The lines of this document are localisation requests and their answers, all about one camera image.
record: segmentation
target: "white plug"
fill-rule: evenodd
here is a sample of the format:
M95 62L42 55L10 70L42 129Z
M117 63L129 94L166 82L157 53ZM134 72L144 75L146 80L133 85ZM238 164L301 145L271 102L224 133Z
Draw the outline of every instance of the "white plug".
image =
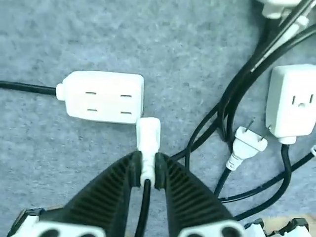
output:
M56 86L69 116L135 124L143 113L144 78L137 74L77 71Z
M288 9L296 7L301 0L258 0L264 4L262 15L270 19L284 18L286 15L284 13ZM311 9L315 6L316 1L313 2L311 7L304 12L304 16L307 16Z
M145 180L155 186L155 156L160 148L161 124L158 118L140 118L136 123L137 149L142 153L141 186Z
M263 152L268 141L245 127L239 127L235 133L233 153L226 162L226 168L235 171L240 164L248 158L254 157L258 152Z
M311 134L316 123L316 66L279 66L272 70L266 127L282 144Z

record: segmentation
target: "plug prong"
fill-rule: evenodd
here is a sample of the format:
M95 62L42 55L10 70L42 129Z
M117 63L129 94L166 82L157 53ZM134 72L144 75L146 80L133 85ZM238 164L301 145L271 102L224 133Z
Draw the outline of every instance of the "plug prong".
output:
M247 125L245 132L249 130L250 126L253 124L254 121L255 121L255 118L253 118L252 121L250 121L250 123Z
M266 132L263 134L263 136L261 136L261 139L259 140L259 142L261 142L263 139L266 138L266 136L269 134L271 129L271 125L269 125L268 129L266 130Z

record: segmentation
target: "two-prong plug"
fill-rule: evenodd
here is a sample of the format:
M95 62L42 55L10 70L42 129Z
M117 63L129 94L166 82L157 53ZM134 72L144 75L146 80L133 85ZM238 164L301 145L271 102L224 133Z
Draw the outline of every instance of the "two-prong plug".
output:
M226 168L235 171L240 164L248 158L254 157L258 152L266 149L268 141L264 136L260 136L249 130L248 126L239 127L233 142L233 153L226 162Z

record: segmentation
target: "black power cord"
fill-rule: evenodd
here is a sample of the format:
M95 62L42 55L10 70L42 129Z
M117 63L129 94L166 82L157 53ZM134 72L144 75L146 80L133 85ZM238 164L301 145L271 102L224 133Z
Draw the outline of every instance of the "black power cord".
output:
M296 162L295 164L293 164L291 166L292 172L294 172L295 170L297 170L298 168L300 168L301 166L303 166L304 164L309 162L314 157L315 156L312 153L308 153L304 158L300 159L298 162ZM254 195L261 193L262 191L272 187L274 184L281 181L285 177L285 175L286 175L286 173L284 171L284 172L280 173L279 175L277 175L276 177L272 178L271 180L267 181L266 183L264 183L263 185L260 185L259 187L255 188L255 189L252 189L248 192L238 194L235 196L220 198L219 200L221 201L221 203L228 203L228 202L234 202L234 201L243 200L245 198L249 198L251 196L254 196Z
M272 54L270 54L266 60L264 60L255 70L253 73L248 75L245 78L244 83L240 86L239 91L232 97L230 102L230 108L228 111L228 119L227 119L227 134L229 141L231 142L234 138L233 135L233 122L235 118L235 114L237 111L237 107L241 102L243 96L246 94L248 89L253 85L253 83L258 79L258 77L272 64L274 63L279 57L283 56L287 51L295 47L296 45L300 44L301 42L307 40L311 36L316 33L316 24L313 24L291 38L289 41L284 43L278 49L276 49Z
M233 98L233 100L232 100L233 103L231 103L229 105L231 107L228 110L226 110L226 113L228 111L231 112L229 114L229 118L227 120L228 121L227 122L227 124L228 124L227 125L227 128L228 128L227 131L229 132L229 137L231 139L233 137L232 125L233 125L233 120L234 120L234 116L235 116L235 112L236 112L237 106L238 106L239 102L241 101L242 96L250 88L250 86L254 83L254 80L256 80L260 76L260 74L263 73L276 59L278 59L280 56L285 54L288 50L290 50L294 46L296 46L299 43L307 40L309 37L311 37L315 33L316 33L316 25L314 24L314 25L308 27L307 29L303 30L301 33L299 33L298 35L296 35L292 39L290 39L288 42L286 42L281 47L279 47L269 57L267 57L267 59L265 61L263 61L263 63L260 64L256 70L254 70L254 72L249 77L249 81L247 82L247 84L243 86L243 91L240 94L237 94L237 96L238 96L238 97L236 96L237 98ZM202 120L202 122L198 125L198 127L194 131L192 137L190 138L190 142L188 144L188 146L191 145L192 147L190 149L187 148L187 152L188 151L194 151L195 149L197 149L216 130L216 127L219 124L219 118L217 118L213 122L213 124L198 138L198 140L196 142L193 142L193 140L197 137L197 134L201 131L202 127L208 122L208 120L210 120L212 118L212 115L216 112L216 109L217 109L218 106L219 106L219 104L217 104L207 114L207 116L205 116L205 118ZM181 156L185 156L185 155L186 155L186 150L183 150L183 151L175 154L172 157L174 159L176 159L176 160L179 160L179 159L182 158ZM310 155L307 156L307 157L309 159L303 158L302 160L306 160L306 162L307 162L307 161L311 160L311 158L312 158ZM301 167L306 162L297 163L297 166L293 166L293 167L298 169L299 167ZM263 186L260 186L260 187L258 187L256 189L253 189L253 190L249 191L249 192L245 192L243 194L239 194L239 195L232 196L232 197L221 198L220 201L222 201L222 202L232 202L232 201L237 201L237 200L245 199L245 198L251 197L253 195L256 195L259 192L262 192L263 190L271 187L276 182L280 181L282 179L282 178L280 178L280 177L282 177L282 175L284 175L284 174L278 175L274 179L272 179L272 180L268 181L267 183L265 183Z
M217 186L215 188L215 191L214 191L214 194L216 195L216 197L219 196L219 193L223 189L223 186L224 186L228 176L230 175L230 173L231 173L230 169L227 169L227 168L224 169L224 172L222 173L222 175L217 183Z
M145 233L145 228L147 224L149 204L150 204L150 192L151 192L151 182L149 179L145 180L142 207L140 209L138 224L135 232L135 237L143 237Z
M41 85L31 85L19 82L8 82L0 80L0 88L9 90L19 90L25 92L32 92L44 95L56 95L55 87L41 86Z
M221 101L220 106L218 108L218 117L220 119L219 126L221 130L221 134L223 136L224 141L228 141L226 137L226 129L224 126L225 120L225 110L231 101L232 97L241 89L241 84L244 79L248 76L250 71L256 66L256 64L264 58L265 54L275 45L275 43L282 37L282 35L289 29L290 26L297 20L297 18L302 15L309 7L313 4L314 0L302 0L289 14L289 16L281 23L278 27L278 32L275 36L271 37L271 39L261 47L261 50L258 50L259 53L255 54L251 57L246 64L242 67L242 69L237 73L237 75L230 82L228 87L226 88Z
M282 195L285 193L288 186L290 185L291 175L292 175L291 163L290 163L290 159L288 157L288 150L289 150L289 145L282 145L281 155L282 155L282 160L283 160L283 164L284 164L285 176L284 176L284 180L283 180L279 190L269 200L267 200L263 204L255 207L255 208L252 208L248 211L245 211L242 214L239 214L238 216L236 216L235 218L238 221L267 209L268 207L273 205L275 202L277 202L282 197Z

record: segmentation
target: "white outlet adapter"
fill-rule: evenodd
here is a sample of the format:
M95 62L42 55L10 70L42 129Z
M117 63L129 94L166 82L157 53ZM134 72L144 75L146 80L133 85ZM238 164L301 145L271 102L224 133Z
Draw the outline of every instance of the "white outlet adapter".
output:
M143 113L144 78L138 74L76 71L56 86L67 114L80 119L135 124Z
M316 66L279 66L272 70L266 127L282 144L311 134L316 122Z

